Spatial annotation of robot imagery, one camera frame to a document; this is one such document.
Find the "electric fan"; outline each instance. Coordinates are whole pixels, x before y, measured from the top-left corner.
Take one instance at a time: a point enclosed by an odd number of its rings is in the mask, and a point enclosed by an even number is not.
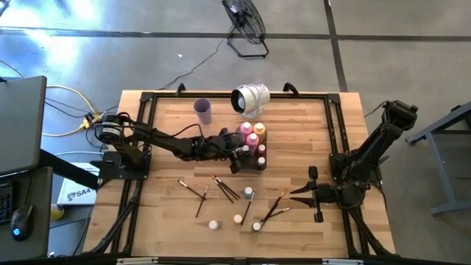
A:
[[[268,55],[269,50],[265,44],[265,26],[255,5],[250,0],[222,0],[222,5],[226,9],[233,26],[227,36],[227,44],[237,53],[239,57],[263,57]],[[234,30],[238,30],[244,38],[253,45],[263,44],[265,54],[243,55],[229,41]]]

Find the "wooden tabletop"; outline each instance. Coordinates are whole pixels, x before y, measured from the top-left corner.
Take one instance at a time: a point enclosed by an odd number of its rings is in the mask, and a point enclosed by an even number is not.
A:
[[[142,91],[123,91],[119,111],[136,119]],[[340,93],[350,148],[358,148],[368,136],[358,93]],[[221,128],[235,130],[244,117],[234,112],[229,99],[210,99],[213,122],[203,125],[205,136],[217,135]],[[174,134],[189,124],[197,123],[194,99],[159,99],[154,127]],[[332,107],[336,135],[339,135],[335,109]],[[147,120],[149,110],[144,116]],[[229,161],[183,162],[161,148],[152,150],[152,165],[144,183],[136,224],[132,255],[318,258],[347,257],[347,246],[341,212],[336,205],[323,205],[324,222],[314,222],[314,210],[289,199],[287,194],[278,209],[292,210],[270,219],[259,233],[251,224],[262,219],[284,187],[289,191],[308,181],[308,167],[317,166],[319,183],[332,183],[328,155],[330,151],[327,122],[322,100],[272,99],[262,116],[251,121],[262,122],[268,134],[267,168],[260,174],[231,174]],[[191,128],[180,135],[198,135]],[[341,152],[341,143],[337,143]],[[256,190],[244,226],[233,217],[244,214],[248,200],[231,204],[216,187],[211,175],[221,178],[231,189],[241,191],[250,186]],[[206,201],[195,218],[200,198],[183,188],[182,180],[203,193],[209,185]],[[90,250],[110,229],[116,219],[123,181],[113,180],[100,188],[88,228],[84,250]],[[297,194],[298,197],[310,196]],[[394,245],[381,193],[372,189],[361,206],[364,220],[380,242],[391,252]],[[216,220],[218,230],[208,223]],[[359,250],[358,231],[353,223],[355,245]],[[127,222],[121,235],[125,242]]]

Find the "plastic cup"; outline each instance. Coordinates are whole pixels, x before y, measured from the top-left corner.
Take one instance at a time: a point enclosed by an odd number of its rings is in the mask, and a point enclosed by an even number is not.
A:
[[[193,107],[202,124],[211,123],[211,102],[209,99],[197,99]]]

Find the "gray metal stand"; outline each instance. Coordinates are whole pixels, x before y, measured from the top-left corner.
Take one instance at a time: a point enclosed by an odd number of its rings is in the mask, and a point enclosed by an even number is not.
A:
[[[471,130],[445,130],[459,121],[469,121],[471,115],[471,102],[457,107],[451,113],[434,122],[432,125],[406,139],[409,145],[427,139],[432,156],[438,166],[440,180],[442,181],[448,203],[431,208],[436,216],[440,213],[449,213],[471,209],[471,200],[458,201],[453,190],[451,177],[457,180],[470,179],[471,165]]]

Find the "gray floor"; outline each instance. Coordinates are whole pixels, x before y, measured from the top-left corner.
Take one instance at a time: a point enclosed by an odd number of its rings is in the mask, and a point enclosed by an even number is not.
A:
[[[253,0],[268,33],[328,34],[321,0]],[[338,34],[343,35],[471,35],[468,1],[452,0],[331,0]],[[92,29],[122,32],[218,32],[230,22],[219,0],[26,1],[12,0],[0,26]],[[124,89],[161,88],[184,74],[216,48],[214,38],[85,38],[0,35],[0,59],[25,76],[44,74],[49,84],[83,92],[98,110],[118,104]],[[244,40],[236,45],[247,49]],[[263,82],[279,91],[292,82],[301,91],[339,91],[330,40],[269,39],[265,60],[243,60],[227,45],[194,74],[184,77],[188,89],[231,90],[244,83]],[[339,41],[349,91],[361,95],[364,111],[385,99],[400,99],[419,107],[416,126],[394,143],[381,166],[389,206],[389,221],[397,253],[409,258],[470,263],[471,211],[433,218],[429,208],[445,202],[438,174],[425,142],[409,147],[406,136],[442,117],[452,107],[471,100],[470,42]],[[14,72],[0,66],[1,76]],[[67,91],[51,89],[48,97],[85,108]],[[44,132],[63,133],[76,119],[46,108]],[[366,120],[372,131],[379,112]],[[52,153],[88,150],[85,132],[65,138],[43,137]],[[90,155],[63,157],[85,162]],[[54,179],[53,200],[60,178]],[[66,221],[85,218],[88,208],[71,209]],[[71,254],[84,222],[51,229],[49,249]],[[70,235],[73,240],[60,241]]]

